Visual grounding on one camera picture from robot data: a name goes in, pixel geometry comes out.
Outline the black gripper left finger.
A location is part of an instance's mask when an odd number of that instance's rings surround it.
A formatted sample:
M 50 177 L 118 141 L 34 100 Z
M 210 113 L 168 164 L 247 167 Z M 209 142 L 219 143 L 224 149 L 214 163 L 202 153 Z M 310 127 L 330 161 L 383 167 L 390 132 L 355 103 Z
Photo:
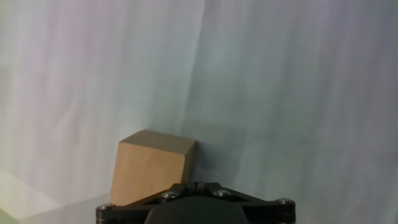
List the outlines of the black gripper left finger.
M 196 183 L 173 184 L 169 189 L 150 195 L 128 205 L 105 203 L 96 208 L 96 224 L 144 223 L 149 212 L 156 206 L 172 202 L 183 197 L 192 196 Z

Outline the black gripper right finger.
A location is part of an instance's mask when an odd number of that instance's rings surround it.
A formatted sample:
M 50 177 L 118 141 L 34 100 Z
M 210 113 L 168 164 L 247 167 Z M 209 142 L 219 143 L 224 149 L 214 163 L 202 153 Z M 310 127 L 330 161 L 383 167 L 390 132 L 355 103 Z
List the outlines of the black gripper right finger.
M 249 223 L 296 223 L 295 202 L 289 198 L 263 200 L 223 187 L 217 182 L 195 182 L 195 192 L 239 206 Z

